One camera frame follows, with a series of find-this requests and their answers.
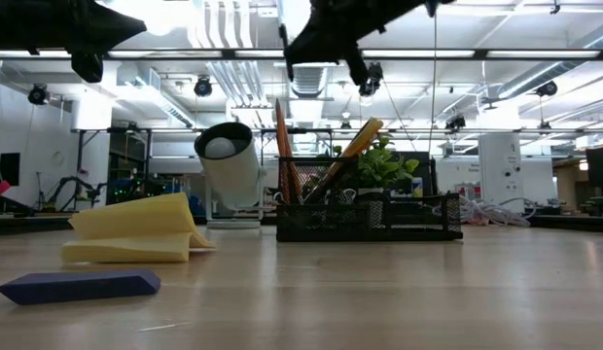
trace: black mesh pen holder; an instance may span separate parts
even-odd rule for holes
[[[282,204],[352,204],[358,191],[355,157],[281,157]]]
[[[280,242],[451,241],[462,239],[459,194],[360,201],[338,205],[278,205]]]
[[[391,241],[462,239],[459,194],[384,202],[380,225],[371,227],[371,233],[379,240]]]

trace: white cable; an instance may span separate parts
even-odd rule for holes
[[[503,207],[503,205],[523,200],[524,204],[532,205],[533,212],[527,216],[522,214],[514,213],[511,210]],[[519,227],[528,228],[531,224],[527,219],[533,217],[536,213],[535,202],[526,198],[513,198],[501,202],[499,204],[488,204],[483,200],[470,200],[463,195],[460,195],[460,220],[462,223],[467,223],[472,219],[485,218],[492,224],[507,226],[514,225]],[[434,214],[438,212],[440,208],[434,208]]]

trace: duct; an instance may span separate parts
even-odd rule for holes
[[[234,25],[234,2],[233,0],[225,0],[224,1],[224,10],[226,13],[226,23],[224,26],[224,36],[226,37],[226,42],[228,43],[230,48],[233,49],[237,49],[239,47],[238,43],[236,42],[236,31],[235,31],[235,25]],[[241,98],[243,99],[243,103],[245,106],[249,106],[250,103],[250,99],[247,97],[248,93],[245,90],[245,87],[243,86],[243,84],[241,83],[241,80],[239,79],[238,75],[236,74],[236,70],[234,69],[234,66],[236,65],[236,67],[238,68],[238,70],[241,72],[241,74],[243,74],[243,76],[245,76],[245,72],[243,71],[243,69],[245,68],[245,65],[242,63],[232,63],[232,62],[226,62],[225,66],[227,68],[227,72],[229,73],[229,76],[231,77],[232,81],[236,84],[237,87],[237,91],[239,92],[239,94],[241,95]],[[253,88],[250,85],[250,82],[248,82],[248,88],[250,90],[253,90]]]
[[[252,49],[252,38],[250,38],[250,0],[239,1],[239,36],[241,37],[241,45],[243,48]],[[241,68],[241,72],[244,75],[245,81],[248,86],[251,87],[253,93],[256,92],[256,101],[264,106],[268,103],[266,101],[266,94],[263,89],[263,83],[261,82],[261,75],[259,73],[258,63],[256,61],[243,62],[244,66]]]
[[[442,115],[451,115],[450,112],[453,110],[455,110],[455,111],[466,110],[468,107],[474,105],[475,103],[477,103],[479,101],[479,95],[481,93],[485,92],[485,90],[487,88],[488,88],[487,85],[480,85],[477,87],[473,87],[466,94],[459,97],[455,102],[449,104],[441,112],[439,112],[436,115],[435,120],[438,122],[439,121],[438,117],[440,117]]]
[[[291,83],[291,90],[301,98],[317,98],[326,85],[327,68],[293,67],[295,79]]]
[[[583,39],[574,43],[571,47],[603,50],[603,25]],[[538,88],[583,64],[585,64],[585,62],[580,61],[560,61],[556,63],[538,64],[528,72],[499,87],[496,91],[496,97],[500,99],[509,99],[520,96],[521,94]]]
[[[569,122],[572,120],[576,120],[580,117],[583,117],[585,115],[589,115],[589,114],[593,114],[593,113],[598,113],[603,111],[603,98],[595,101],[595,102],[591,102],[589,104],[586,104],[585,106],[583,106],[581,109],[579,109],[578,111],[573,111],[573,112],[566,112],[566,113],[561,113],[552,117],[548,117],[545,119],[545,122],[550,122],[550,123],[564,123],[564,122]]]
[[[211,45],[211,41],[215,44],[215,46],[222,47],[224,43],[219,35],[219,2],[214,0],[208,0],[211,6],[211,21],[209,30],[212,34],[209,34],[206,31],[206,12],[204,10],[205,0],[194,0],[194,9],[195,9],[195,24],[188,28],[188,40],[195,48],[205,48],[210,49],[213,46]],[[237,93],[236,89],[232,85],[231,78],[226,73],[226,67],[224,66],[224,62],[208,62],[206,67],[211,72],[211,74],[215,77],[215,80],[220,84],[220,87],[224,91],[224,94],[227,98],[234,101],[237,106],[243,105],[243,99],[241,95]]]
[[[160,89],[160,76],[152,68],[148,76],[137,76],[134,82],[123,82],[123,84],[140,88],[143,93],[149,93],[149,100],[157,105],[169,117],[177,119],[186,127],[194,127],[195,124],[191,120],[191,113],[183,109],[180,105],[173,102],[170,95]]]

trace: blue eraser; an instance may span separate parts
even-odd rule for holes
[[[0,293],[19,305],[99,298],[148,296],[160,287],[157,275],[146,269],[30,273],[0,286]]]

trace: table surface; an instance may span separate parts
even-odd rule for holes
[[[603,348],[603,234],[465,231],[463,242],[415,244],[205,231],[217,252],[138,265],[161,278],[155,296],[17,306],[0,295],[0,349]],[[73,238],[0,237],[0,284],[136,266],[62,266]]]

